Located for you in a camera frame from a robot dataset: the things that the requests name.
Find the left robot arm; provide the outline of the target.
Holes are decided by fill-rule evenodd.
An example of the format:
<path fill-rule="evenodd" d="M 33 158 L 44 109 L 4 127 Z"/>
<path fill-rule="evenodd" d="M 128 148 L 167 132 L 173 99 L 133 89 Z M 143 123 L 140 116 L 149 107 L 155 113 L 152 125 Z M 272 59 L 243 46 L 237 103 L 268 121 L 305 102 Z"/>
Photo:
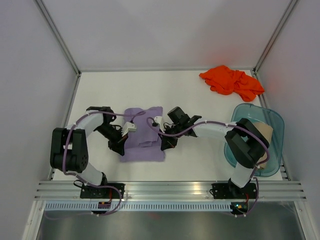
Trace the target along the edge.
<path fill-rule="evenodd" d="M 75 123 L 52 132 L 50 166 L 91 184 L 91 191 L 98 198 L 108 195 L 109 185 L 106 175 L 89 163 L 87 137 L 93 132 L 100 133 L 108 140 L 111 151 L 124 156 L 128 134 L 122 133 L 122 126 L 112 124 L 116 118 L 109 106 L 91 106 Z"/>

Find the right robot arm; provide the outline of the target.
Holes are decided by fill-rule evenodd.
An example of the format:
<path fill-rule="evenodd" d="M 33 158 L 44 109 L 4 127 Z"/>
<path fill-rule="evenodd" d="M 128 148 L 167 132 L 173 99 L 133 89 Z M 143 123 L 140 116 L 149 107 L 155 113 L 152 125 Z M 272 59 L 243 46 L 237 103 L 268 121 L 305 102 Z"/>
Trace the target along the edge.
<path fill-rule="evenodd" d="M 153 126 L 159 126 L 162 151 L 173 149 L 182 136 L 224 140 L 235 160 L 235 170 L 230 177 L 228 192 L 235 198 L 241 197 L 247 190 L 258 161 L 266 154 L 270 146 L 268 140 L 247 118 L 237 122 L 218 122 L 206 120 L 200 115 L 189 117 L 180 107 L 173 108 L 167 114 L 172 121 L 165 123 L 163 117 L 156 116 Z"/>

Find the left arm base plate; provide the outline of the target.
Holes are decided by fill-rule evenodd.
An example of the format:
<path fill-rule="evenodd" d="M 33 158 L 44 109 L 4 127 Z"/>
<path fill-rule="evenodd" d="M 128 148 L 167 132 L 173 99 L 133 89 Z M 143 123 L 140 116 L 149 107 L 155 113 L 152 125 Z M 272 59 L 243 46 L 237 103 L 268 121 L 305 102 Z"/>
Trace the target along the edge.
<path fill-rule="evenodd" d="M 73 185 L 77 188 L 80 188 L 80 198 L 81 199 L 122 199 L 123 193 L 125 192 L 124 183 L 109 183 L 108 185 L 118 189 L 120 194 L 113 188 L 103 187 L 97 188 L 89 185 L 85 185 L 80 180 L 75 180 Z"/>

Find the purple t-shirt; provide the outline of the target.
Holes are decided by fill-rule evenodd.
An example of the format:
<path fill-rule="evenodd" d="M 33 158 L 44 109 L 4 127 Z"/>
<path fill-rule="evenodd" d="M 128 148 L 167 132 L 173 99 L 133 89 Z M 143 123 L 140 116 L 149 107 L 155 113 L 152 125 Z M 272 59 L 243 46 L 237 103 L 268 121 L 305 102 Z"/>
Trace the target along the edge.
<path fill-rule="evenodd" d="M 124 155 L 120 157 L 122 163 L 131 162 L 163 162 L 165 153 L 161 150 L 161 139 L 147 125 L 147 118 L 163 115 L 161 106 L 153 106 L 144 110 L 145 114 L 133 119 L 135 132 L 128 133 L 124 143 Z"/>

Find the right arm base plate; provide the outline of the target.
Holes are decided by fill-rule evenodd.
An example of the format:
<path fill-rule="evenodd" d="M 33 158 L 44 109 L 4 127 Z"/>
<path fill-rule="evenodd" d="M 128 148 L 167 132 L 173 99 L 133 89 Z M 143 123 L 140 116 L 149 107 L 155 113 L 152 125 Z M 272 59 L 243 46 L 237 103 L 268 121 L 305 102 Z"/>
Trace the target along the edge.
<path fill-rule="evenodd" d="M 258 189 L 255 183 L 248 183 L 243 188 L 228 183 L 212 183 L 209 193 L 215 200 L 247 200 L 257 197 Z"/>

